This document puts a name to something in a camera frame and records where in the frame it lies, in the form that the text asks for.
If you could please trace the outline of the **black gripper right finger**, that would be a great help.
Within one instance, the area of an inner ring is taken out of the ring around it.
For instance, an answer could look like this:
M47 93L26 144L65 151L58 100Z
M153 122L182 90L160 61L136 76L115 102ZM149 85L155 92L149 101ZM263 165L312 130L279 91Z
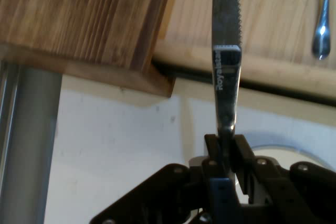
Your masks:
M230 161L249 203L270 208L271 222L335 223L335 172L311 162L284 169L255 156L243 135L232 140Z

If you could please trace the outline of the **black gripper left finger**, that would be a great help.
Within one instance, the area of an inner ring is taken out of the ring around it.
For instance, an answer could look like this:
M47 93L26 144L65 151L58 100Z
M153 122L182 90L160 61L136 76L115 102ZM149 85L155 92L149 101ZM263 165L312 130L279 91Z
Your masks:
M231 135L206 135L208 156L186 167L168 164L91 219L91 223L236 223L237 197L229 174Z

